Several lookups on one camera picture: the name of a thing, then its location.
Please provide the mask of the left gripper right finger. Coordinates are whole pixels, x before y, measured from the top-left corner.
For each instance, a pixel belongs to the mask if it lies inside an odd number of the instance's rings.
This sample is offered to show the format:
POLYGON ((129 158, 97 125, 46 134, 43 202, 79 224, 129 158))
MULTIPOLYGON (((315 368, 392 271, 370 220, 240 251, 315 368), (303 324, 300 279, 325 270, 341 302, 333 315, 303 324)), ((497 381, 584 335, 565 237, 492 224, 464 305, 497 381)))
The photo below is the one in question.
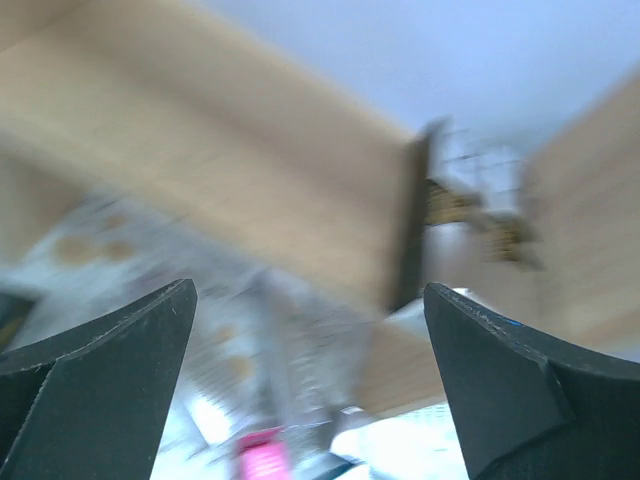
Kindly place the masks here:
POLYGON ((439 283, 424 315, 471 479, 636 479, 639 365, 439 283))

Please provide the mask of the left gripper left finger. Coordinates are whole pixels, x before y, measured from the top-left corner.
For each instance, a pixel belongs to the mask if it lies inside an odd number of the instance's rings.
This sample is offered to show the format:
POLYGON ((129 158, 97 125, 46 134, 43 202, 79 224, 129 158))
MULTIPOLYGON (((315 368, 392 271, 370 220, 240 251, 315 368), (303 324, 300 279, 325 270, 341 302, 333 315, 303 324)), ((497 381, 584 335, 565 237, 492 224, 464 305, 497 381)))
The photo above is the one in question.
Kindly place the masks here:
POLYGON ((196 305, 180 279, 2 354, 2 478, 149 478, 196 305))

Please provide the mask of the silver black gold toothpaste box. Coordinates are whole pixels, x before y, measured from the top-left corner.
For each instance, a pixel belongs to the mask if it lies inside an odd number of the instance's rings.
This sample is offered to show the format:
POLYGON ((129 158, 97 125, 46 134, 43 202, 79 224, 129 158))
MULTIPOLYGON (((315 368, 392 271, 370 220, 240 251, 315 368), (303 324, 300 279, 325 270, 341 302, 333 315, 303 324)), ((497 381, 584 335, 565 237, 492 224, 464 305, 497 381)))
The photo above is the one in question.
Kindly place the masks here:
POLYGON ((533 247, 538 236, 522 216, 492 211, 480 193, 455 188, 439 179, 427 178, 425 184, 426 226, 466 224, 472 233, 484 236, 490 260, 517 264, 527 270, 545 270, 533 247))

